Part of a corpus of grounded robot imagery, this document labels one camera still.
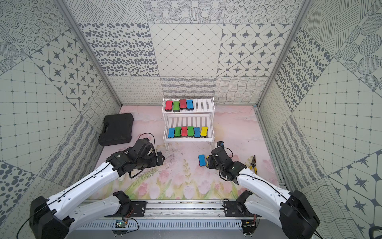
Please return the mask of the white wooden slatted shelf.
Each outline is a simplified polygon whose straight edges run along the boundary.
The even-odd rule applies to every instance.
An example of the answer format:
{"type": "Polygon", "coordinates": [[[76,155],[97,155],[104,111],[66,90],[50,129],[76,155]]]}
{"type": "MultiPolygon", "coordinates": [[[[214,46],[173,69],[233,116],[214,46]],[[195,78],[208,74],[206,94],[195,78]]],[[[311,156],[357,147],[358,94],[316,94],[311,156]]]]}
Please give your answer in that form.
{"type": "Polygon", "coordinates": [[[181,110],[178,113],[174,112],[166,112],[165,111],[165,102],[167,100],[171,101],[179,101],[180,99],[163,99],[162,103],[162,114],[165,121],[165,130],[164,130],[164,144],[165,147],[168,148],[170,143],[173,142],[207,142],[210,145],[214,143],[214,128],[213,128],[213,120],[215,113],[215,102],[214,98],[196,98],[192,99],[194,104],[193,110],[181,110]],[[200,127],[202,126],[208,127],[208,136],[207,137],[177,137],[177,138],[168,138],[168,130],[169,128],[175,128],[178,126],[193,126],[200,127]]]}

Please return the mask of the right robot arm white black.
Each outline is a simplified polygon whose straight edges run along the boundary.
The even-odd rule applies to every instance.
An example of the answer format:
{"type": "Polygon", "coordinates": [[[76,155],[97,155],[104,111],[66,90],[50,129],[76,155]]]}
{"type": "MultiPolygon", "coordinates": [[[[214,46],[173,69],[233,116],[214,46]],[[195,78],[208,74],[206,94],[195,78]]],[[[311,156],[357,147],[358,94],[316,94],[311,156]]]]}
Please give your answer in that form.
{"type": "Polygon", "coordinates": [[[236,200],[241,214],[273,222],[289,239],[322,237],[317,231],[320,220],[302,192],[290,192],[266,181],[245,164],[233,161],[221,146],[212,150],[206,166],[218,170],[221,179],[246,189],[236,200]]]}

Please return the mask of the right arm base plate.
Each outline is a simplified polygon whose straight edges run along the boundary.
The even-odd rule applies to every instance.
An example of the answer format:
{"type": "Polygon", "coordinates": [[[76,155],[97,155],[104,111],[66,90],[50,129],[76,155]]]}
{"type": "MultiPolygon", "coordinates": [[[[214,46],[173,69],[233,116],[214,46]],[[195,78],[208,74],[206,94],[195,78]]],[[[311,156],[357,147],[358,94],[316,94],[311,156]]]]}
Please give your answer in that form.
{"type": "Polygon", "coordinates": [[[245,205],[237,201],[223,200],[222,206],[225,217],[253,217],[253,214],[248,211],[245,205]]]}

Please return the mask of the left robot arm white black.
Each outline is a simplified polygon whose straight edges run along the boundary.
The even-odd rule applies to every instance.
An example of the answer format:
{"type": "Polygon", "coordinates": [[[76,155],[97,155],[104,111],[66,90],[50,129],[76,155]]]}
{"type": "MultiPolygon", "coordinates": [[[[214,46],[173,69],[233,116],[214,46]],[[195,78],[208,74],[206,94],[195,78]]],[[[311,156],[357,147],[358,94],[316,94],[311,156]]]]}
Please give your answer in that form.
{"type": "Polygon", "coordinates": [[[39,196],[30,204],[29,226],[37,239],[64,239],[66,236],[94,220],[105,216],[126,218],[135,209],[131,199],[123,191],[85,206],[81,203],[108,183],[129,175],[133,170],[142,172],[146,168],[163,165],[165,157],[155,151],[148,138],[138,139],[134,146],[118,151],[78,182],[67,189],[44,198],[39,196]]]}

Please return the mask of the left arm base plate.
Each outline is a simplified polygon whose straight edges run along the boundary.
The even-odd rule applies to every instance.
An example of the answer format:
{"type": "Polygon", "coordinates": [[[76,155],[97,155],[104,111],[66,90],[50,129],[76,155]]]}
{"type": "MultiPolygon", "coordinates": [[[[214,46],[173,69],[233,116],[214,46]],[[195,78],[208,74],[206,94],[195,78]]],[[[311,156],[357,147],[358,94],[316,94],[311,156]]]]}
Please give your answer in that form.
{"type": "Polygon", "coordinates": [[[146,201],[131,201],[122,206],[121,216],[122,217],[137,217],[143,218],[146,211],[147,202],[146,201]]]}

